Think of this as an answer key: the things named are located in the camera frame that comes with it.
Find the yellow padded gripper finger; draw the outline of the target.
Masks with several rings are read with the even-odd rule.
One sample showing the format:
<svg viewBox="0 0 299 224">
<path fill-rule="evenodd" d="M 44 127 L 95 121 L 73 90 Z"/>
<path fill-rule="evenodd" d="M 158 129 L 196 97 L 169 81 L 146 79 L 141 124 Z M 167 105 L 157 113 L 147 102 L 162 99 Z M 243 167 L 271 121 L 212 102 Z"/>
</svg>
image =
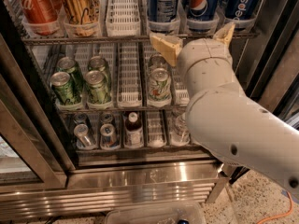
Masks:
<svg viewBox="0 0 299 224">
<path fill-rule="evenodd" d="M 213 39 L 228 47 L 233 39 L 234 31 L 235 23 L 228 22 L 213 35 Z"/>
<path fill-rule="evenodd" d="M 159 52 L 172 67 L 177 66 L 178 55 L 183 48 L 183 40 L 181 38 L 175 35 L 151 32 L 149 34 L 149 41 L 153 48 Z"/>
</svg>

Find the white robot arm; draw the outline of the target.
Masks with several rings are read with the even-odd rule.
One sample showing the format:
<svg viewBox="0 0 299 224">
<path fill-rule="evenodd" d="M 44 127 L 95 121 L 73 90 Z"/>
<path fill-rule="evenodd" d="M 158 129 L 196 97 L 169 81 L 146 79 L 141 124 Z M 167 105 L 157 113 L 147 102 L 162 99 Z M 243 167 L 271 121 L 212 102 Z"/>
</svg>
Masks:
<svg viewBox="0 0 299 224">
<path fill-rule="evenodd" d="M 245 94 L 229 51 L 234 29 L 229 22 L 187 44 L 161 33 L 149 41 L 186 86 L 192 137 L 220 161 L 258 172 L 299 198 L 299 132 Z"/>
</svg>

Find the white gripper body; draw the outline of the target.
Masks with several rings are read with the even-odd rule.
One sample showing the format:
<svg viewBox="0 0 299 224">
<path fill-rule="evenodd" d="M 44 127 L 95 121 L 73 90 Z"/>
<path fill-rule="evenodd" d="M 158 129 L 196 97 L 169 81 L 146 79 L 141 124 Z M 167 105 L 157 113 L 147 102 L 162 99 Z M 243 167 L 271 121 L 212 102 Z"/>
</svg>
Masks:
<svg viewBox="0 0 299 224">
<path fill-rule="evenodd" d="M 177 70 L 189 97 L 203 90 L 223 87 L 245 93 L 235 76 L 228 46 L 213 39 L 189 42 L 178 55 Z"/>
</svg>

